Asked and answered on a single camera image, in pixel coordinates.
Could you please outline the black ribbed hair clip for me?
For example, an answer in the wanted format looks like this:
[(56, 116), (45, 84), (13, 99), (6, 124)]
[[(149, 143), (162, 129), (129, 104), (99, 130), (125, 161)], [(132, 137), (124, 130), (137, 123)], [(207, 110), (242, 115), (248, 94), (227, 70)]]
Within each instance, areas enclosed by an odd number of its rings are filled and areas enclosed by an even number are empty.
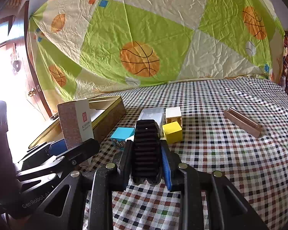
[(131, 180), (135, 185), (147, 181), (157, 185), (162, 175), (160, 130), (156, 121), (141, 119), (136, 122), (131, 155)]

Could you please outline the yellow cube box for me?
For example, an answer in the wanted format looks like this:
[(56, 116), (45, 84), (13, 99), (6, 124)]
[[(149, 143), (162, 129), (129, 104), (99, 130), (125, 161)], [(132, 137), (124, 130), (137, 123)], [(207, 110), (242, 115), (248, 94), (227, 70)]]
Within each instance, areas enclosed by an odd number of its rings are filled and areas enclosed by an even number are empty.
[(164, 124), (163, 135), (168, 144), (181, 142), (183, 140), (183, 129), (178, 122)]

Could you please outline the white and brown cardboard box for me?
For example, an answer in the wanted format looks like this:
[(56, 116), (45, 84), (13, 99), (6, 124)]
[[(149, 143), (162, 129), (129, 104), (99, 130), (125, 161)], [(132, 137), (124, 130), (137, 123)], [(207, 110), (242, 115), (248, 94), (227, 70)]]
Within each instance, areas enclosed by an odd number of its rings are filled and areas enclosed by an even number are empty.
[(68, 149), (94, 138), (88, 99), (58, 104), (62, 133)]

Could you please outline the brown wooden harmonica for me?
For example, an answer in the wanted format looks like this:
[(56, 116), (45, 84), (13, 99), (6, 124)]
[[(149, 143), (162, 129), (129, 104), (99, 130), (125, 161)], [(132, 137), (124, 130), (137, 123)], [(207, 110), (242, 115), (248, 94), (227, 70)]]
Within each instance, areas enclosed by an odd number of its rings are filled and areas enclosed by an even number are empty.
[(250, 118), (244, 116), (233, 108), (224, 110), (225, 118), (229, 119), (232, 123), (238, 126), (240, 129), (243, 129), (248, 134), (252, 135), (255, 138), (259, 138), (262, 132), (262, 126)]

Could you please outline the blue cartoon cube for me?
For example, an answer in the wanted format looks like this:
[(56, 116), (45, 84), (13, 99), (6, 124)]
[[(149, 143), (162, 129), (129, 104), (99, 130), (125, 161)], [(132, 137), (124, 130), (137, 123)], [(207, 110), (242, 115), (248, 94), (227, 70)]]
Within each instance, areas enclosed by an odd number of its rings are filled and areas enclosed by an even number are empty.
[(122, 150), (126, 144), (126, 140), (134, 135), (134, 127), (118, 127), (111, 135), (110, 139), (115, 147)]

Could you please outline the gold metal tin box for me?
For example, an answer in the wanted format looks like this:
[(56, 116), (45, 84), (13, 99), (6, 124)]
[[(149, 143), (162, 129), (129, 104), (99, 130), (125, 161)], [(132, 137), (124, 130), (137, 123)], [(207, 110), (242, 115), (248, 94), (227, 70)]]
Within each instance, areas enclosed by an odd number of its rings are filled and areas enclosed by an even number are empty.
[[(90, 98), (89, 107), (92, 115), (91, 125), (94, 139), (98, 142), (102, 142), (126, 114), (121, 96)], [(50, 126), (29, 145), (28, 149), (32, 150), (45, 142), (52, 142), (62, 138), (60, 120), (56, 118), (50, 121)]]

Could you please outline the white cube with cartoon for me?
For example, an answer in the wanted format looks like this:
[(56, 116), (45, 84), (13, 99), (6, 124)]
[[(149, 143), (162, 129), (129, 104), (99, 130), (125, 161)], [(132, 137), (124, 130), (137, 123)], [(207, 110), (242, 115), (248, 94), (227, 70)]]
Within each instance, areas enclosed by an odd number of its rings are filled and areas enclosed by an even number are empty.
[(165, 120), (167, 124), (172, 123), (172, 122), (178, 122), (179, 125), (182, 127), (183, 121), (182, 121), (180, 107), (177, 106), (177, 107), (166, 108)]

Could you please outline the clear plastic case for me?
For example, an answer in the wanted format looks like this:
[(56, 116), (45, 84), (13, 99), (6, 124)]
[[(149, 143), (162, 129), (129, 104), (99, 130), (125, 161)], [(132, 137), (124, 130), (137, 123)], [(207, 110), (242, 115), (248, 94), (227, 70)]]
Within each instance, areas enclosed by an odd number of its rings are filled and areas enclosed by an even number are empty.
[(147, 120), (153, 119), (159, 126), (160, 137), (163, 137), (163, 123), (165, 119), (165, 113), (163, 107), (155, 107), (155, 108), (144, 108), (137, 121), (139, 120)]

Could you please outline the brown wooden door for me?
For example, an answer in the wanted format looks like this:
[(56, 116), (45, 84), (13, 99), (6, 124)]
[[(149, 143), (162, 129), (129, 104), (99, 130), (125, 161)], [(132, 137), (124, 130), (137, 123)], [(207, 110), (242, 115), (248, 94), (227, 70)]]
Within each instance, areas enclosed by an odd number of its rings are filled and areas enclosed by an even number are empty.
[(29, 90), (40, 85), (32, 62), (32, 57), (29, 56), (28, 51), (28, 10), (29, 1), (27, 0), (13, 20), (13, 24), (11, 25), (11, 28), (9, 28), (7, 40), (4, 43), (6, 44), (7, 50), (11, 51), (11, 65), (14, 69), (16, 78), (20, 81), (20, 91), (42, 118), (48, 120), (52, 117), (52, 112), (43, 91), (36, 96), (28, 96)]

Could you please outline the checkered tablecloth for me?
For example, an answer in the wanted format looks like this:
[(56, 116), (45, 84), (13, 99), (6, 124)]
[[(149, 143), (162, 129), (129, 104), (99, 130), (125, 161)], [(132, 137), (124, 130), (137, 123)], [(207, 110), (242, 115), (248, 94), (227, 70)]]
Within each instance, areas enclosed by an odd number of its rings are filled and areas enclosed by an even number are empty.
[[(288, 96), (268, 80), (204, 80), (120, 91), (133, 127), (144, 108), (179, 106), (183, 140), (170, 146), (184, 163), (223, 172), (270, 229), (288, 223)], [(225, 118), (233, 108), (262, 126), (255, 138)]]

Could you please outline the green basketball bed sheet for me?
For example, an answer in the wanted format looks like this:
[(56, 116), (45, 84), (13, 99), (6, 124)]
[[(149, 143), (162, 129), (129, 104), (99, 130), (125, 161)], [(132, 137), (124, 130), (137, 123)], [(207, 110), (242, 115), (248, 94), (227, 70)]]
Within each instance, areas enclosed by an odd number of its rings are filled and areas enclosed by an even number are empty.
[(284, 34), (270, 0), (47, 0), (27, 40), (56, 112), (66, 101), (176, 81), (278, 83)]

